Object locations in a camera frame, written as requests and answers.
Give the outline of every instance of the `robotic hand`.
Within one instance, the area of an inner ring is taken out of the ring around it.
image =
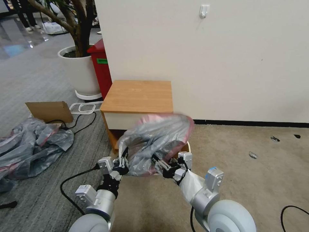
[[[219,188],[223,172],[216,167],[208,170],[205,179],[191,172],[192,154],[179,152],[178,159],[169,163],[156,155],[151,157],[155,169],[164,178],[173,179],[181,188],[186,200],[195,210],[195,218],[208,232],[256,232],[250,213],[239,203],[220,200]],[[86,215],[77,219],[69,232],[108,232],[111,230],[115,214],[114,201],[118,196],[119,183],[127,174],[126,155],[113,160],[105,157],[98,161],[103,174],[103,184],[94,190],[91,185],[81,185],[75,194],[88,206]]]

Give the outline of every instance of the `trash bin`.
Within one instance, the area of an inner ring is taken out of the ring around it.
[[[108,68],[103,39],[90,47],[87,52],[91,55],[94,69],[96,71],[99,87],[104,100],[107,92],[112,86],[112,79]]]

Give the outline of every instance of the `small wooden cabinet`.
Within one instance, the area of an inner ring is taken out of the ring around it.
[[[170,81],[115,80],[101,105],[113,152],[117,141],[143,114],[173,113]]]

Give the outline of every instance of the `wooden cabinet top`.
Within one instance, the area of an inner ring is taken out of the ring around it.
[[[111,113],[172,113],[171,82],[115,80],[100,110]]]

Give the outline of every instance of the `gray plastic bag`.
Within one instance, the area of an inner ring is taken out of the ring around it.
[[[0,139],[0,192],[11,190],[14,179],[37,176],[73,144],[72,131],[59,127],[28,118]]]
[[[149,114],[134,128],[127,130],[118,141],[119,157],[128,147],[131,176],[149,176],[156,173],[151,156],[168,161],[187,143],[194,121],[182,114]]]

